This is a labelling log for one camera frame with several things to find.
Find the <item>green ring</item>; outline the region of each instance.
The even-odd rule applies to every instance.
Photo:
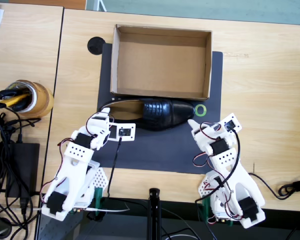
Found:
[[[202,107],[202,108],[203,108],[203,113],[201,113],[201,114],[198,113],[198,108],[199,108],[199,107]],[[206,106],[203,105],[203,104],[198,104],[197,106],[195,106],[194,110],[195,110],[195,115],[197,115],[198,117],[203,117],[203,116],[205,116],[206,113],[207,113],[207,108],[206,108]]]

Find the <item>pen holder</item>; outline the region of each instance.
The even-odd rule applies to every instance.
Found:
[[[31,103],[18,113],[26,118],[41,118],[47,115],[54,106],[54,96],[51,91],[40,83],[28,80],[18,80],[10,84],[6,89],[29,89]]]

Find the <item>dark gray mat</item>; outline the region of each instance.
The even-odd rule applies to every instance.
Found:
[[[98,108],[112,98],[117,98],[110,93],[111,78],[111,52],[112,45],[104,44],[100,73],[100,86],[98,95]],[[198,107],[198,115],[194,120],[201,123],[219,122],[221,108],[223,53],[213,52],[210,99],[205,102],[193,101],[193,106]],[[116,154],[117,142],[110,142],[96,151],[93,160],[102,167],[111,168]],[[164,131],[148,131],[136,129],[133,142],[122,142],[119,149],[116,168],[169,171],[179,173],[202,174],[208,172],[208,168],[195,167],[192,159],[200,153],[200,150],[191,135],[191,127],[188,123]]]

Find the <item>black round object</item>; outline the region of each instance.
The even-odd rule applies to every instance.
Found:
[[[90,53],[100,55],[102,54],[102,47],[105,43],[106,41],[103,38],[95,36],[88,41],[87,47]]]
[[[12,232],[11,222],[7,218],[2,218],[2,220],[0,219],[0,231],[5,229],[7,230],[0,234],[0,239],[7,238]]]

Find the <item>black power brick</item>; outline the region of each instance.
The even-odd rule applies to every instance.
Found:
[[[27,191],[18,186],[16,177],[9,175],[10,186],[6,183],[5,196],[9,198],[28,198],[36,192],[37,169],[39,162],[39,143],[12,143],[10,145],[10,166],[16,175],[26,186]]]

